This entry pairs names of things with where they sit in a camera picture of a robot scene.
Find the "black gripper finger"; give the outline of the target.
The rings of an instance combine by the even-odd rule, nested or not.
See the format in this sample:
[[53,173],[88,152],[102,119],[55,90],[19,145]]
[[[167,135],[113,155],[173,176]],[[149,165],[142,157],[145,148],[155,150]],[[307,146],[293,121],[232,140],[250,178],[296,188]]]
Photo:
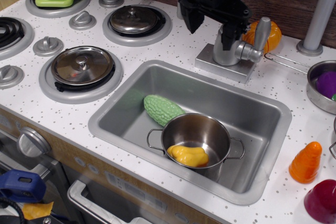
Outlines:
[[245,34],[249,29],[249,22],[237,23],[226,21],[222,24],[221,42],[224,51],[229,51],[232,45],[241,39],[241,35]]
[[196,30],[204,21],[204,14],[199,12],[198,5],[186,0],[179,1],[182,18],[191,34]]

